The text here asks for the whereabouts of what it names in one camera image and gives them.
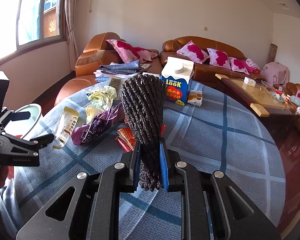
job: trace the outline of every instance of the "glass coffee table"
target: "glass coffee table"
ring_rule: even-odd
[[[249,109],[267,128],[277,146],[284,141],[300,117],[292,104],[279,102],[259,83],[251,87],[243,79],[221,74],[216,77],[220,79],[218,90]]]

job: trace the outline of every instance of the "milk carton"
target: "milk carton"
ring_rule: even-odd
[[[161,79],[167,85],[166,100],[184,106],[191,88],[194,63],[189,60],[168,57],[161,72]]]

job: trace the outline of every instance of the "blue striped cloth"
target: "blue striped cloth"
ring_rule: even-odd
[[[135,74],[140,70],[140,62],[136,60],[125,64],[102,65],[99,69],[104,73],[117,75]]]
[[[97,81],[97,82],[103,82],[103,81],[107,81],[109,78],[110,78],[109,75],[101,75],[101,76],[98,76],[95,79],[95,81]]]
[[[167,147],[200,171],[224,171],[277,226],[285,202],[285,174],[269,132],[251,112],[223,93],[197,82],[191,89],[202,90],[201,107],[164,105]],[[31,132],[32,137],[51,132],[65,106],[80,113],[78,125],[82,125],[89,104],[85,92],[54,107]],[[112,127],[90,145],[75,146],[70,140],[61,150],[43,148],[39,167],[15,167],[15,178],[0,199],[9,232],[15,235],[77,173],[102,172],[120,161],[122,149],[115,138],[117,129],[124,126]],[[120,195],[119,239],[180,240],[180,234],[180,193],[146,192],[138,187],[133,194]]]

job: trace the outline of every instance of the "white wall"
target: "white wall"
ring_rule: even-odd
[[[51,44],[20,55],[0,66],[10,80],[4,105],[11,110],[32,103],[70,70],[68,43]]]
[[[278,46],[275,60],[290,70],[290,82],[300,84],[300,19],[274,13],[273,44]]]
[[[89,7],[90,0],[77,1],[80,52],[109,31],[159,52],[167,40],[194,35],[234,46],[263,66],[272,42],[272,12],[258,0],[92,0]]]

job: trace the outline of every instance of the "person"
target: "person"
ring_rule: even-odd
[[[8,173],[9,173],[8,166],[0,166],[0,188],[4,186]]]

